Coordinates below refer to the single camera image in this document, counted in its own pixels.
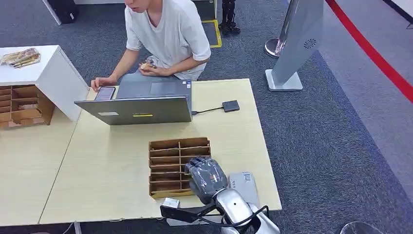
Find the person's right hand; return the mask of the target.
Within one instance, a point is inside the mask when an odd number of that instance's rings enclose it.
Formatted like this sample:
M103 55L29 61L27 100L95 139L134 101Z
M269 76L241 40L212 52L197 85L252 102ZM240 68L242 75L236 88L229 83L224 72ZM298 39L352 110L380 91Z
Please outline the person's right hand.
M91 88L95 91L98 92L100 87L103 86L114 86L117 84L118 78L116 77L96 77L91 81Z

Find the person's left hand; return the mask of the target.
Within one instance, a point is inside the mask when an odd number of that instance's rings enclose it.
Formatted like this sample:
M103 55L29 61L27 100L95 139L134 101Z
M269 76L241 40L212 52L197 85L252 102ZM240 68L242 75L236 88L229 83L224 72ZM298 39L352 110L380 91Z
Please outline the person's left hand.
M139 72L145 76L168 77L172 75L170 69L155 66L149 63L142 63L139 66Z

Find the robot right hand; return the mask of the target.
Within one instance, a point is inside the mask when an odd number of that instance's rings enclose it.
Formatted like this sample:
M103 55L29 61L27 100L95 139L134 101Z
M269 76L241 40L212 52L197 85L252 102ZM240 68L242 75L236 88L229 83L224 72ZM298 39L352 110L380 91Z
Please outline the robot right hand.
M207 205L221 190L228 187L227 177L218 164L210 157L194 157L185 164L184 172L191 176L189 186L200 201Z

